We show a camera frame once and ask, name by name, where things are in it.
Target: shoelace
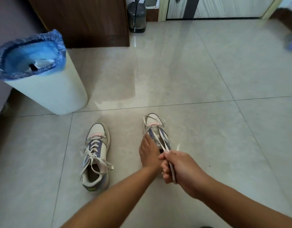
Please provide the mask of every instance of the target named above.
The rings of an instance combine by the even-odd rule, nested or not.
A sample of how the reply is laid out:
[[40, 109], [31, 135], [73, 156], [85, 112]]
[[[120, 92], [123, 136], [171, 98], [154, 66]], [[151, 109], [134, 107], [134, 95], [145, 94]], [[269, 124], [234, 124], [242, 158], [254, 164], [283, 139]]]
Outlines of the shoelace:
[[[88, 138], [87, 141], [85, 141], [85, 146], [80, 148], [80, 154], [82, 156], [85, 156], [85, 153], [87, 153], [88, 156], [88, 163], [85, 164], [85, 167], [83, 168], [83, 171], [81, 172], [81, 175], [83, 174], [83, 172], [85, 171], [85, 169], [88, 167], [89, 164], [91, 164], [91, 169], [93, 172], [97, 173], [97, 174], [107, 174], [108, 173], [108, 169], [113, 170], [114, 167], [111, 163], [107, 162], [105, 159], [102, 159], [100, 157], [97, 157], [97, 148], [98, 143], [100, 143], [100, 139], [101, 136], [98, 134], [94, 134], [91, 135], [91, 138]], [[105, 172], [97, 172], [93, 169], [92, 165], [93, 162], [95, 162], [95, 164], [101, 165], [105, 167]]]
[[[159, 123], [151, 123], [150, 125], [147, 125], [146, 124], [146, 118], [147, 117], [150, 117], [152, 119], [160, 119], [161, 122], [162, 122], [162, 124], [159, 124]], [[165, 136], [163, 135], [163, 133], [161, 131], [161, 130], [163, 130], [162, 127], [164, 127], [164, 124], [166, 122], [165, 119], [163, 119], [163, 118], [154, 118], [154, 117], [149, 116], [149, 115], [144, 115], [144, 118], [143, 119], [144, 119], [144, 125], [146, 126], [146, 128], [149, 128], [149, 130], [152, 131], [152, 134], [154, 135], [154, 137], [156, 138], [156, 140], [160, 143], [160, 145], [161, 145], [162, 149], [164, 150], [164, 152], [168, 152], [169, 153], [170, 150], [169, 150], [169, 148], [168, 148], [168, 146], [166, 144], [166, 138], [165, 138]], [[160, 136], [161, 136], [162, 140], [164, 141], [164, 145], [162, 145], [161, 141], [159, 140], [159, 138], [156, 135], [156, 133], [152, 130], [151, 126], [158, 126], [159, 127], [159, 133], [160, 133]], [[171, 174], [172, 174], [172, 181], [173, 181], [174, 184], [177, 184], [176, 179], [175, 179], [175, 171], [174, 171], [173, 164], [170, 163], [170, 162], [168, 162], [168, 163], [169, 163], [170, 170], [171, 170]]]

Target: white trash can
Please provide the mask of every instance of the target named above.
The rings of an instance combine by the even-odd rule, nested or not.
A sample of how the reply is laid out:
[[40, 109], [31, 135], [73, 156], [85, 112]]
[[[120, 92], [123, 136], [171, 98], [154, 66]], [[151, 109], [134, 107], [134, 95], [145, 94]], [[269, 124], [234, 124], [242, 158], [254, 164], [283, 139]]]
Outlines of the white trash can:
[[87, 104], [87, 93], [57, 30], [0, 47], [0, 79], [55, 114]]

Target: blue plastic bag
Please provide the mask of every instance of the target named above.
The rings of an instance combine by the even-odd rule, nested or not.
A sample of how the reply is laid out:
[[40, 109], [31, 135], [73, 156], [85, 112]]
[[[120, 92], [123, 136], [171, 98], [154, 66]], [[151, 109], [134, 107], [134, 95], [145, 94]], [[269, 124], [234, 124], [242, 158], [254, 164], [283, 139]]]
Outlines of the blue plastic bag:
[[[46, 66], [32, 71], [30, 65], [37, 64], [37, 61]], [[3, 81], [32, 75], [47, 76], [63, 70], [65, 65], [66, 47], [57, 30], [16, 39], [0, 46], [0, 79]]]

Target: white door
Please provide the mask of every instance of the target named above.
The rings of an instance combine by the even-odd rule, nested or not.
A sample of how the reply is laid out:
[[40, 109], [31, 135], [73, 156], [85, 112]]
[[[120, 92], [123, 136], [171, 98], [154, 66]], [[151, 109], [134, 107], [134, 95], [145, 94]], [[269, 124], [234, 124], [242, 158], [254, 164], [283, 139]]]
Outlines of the white door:
[[[274, 0], [170, 0], [167, 19], [261, 17]], [[196, 4], [187, 8], [186, 3]]]

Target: white sneaker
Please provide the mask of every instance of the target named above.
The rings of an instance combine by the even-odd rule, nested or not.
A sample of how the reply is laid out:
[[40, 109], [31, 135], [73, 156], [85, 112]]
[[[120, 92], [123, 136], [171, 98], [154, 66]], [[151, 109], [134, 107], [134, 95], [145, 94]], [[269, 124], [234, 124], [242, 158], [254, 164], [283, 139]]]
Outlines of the white sneaker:
[[103, 191], [109, 186], [108, 169], [113, 165], [106, 161], [110, 147], [110, 134], [105, 124], [95, 123], [89, 130], [85, 146], [80, 149], [83, 159], [81, 180], [88, 191]]
[[[168, 135], [163, 130], [165, 127], [164, 124], [165, 120], [154, 113], [144, 116], [144, 134], [149, 134], [149, 136], [155, 141], [159, 147], [160, 153], [163, 153], [164, 151], [169, 152], [171, 150]], [[172, 173], [173, 183], [176, 184], [173, 164], [169, 163], [169, 166]]]

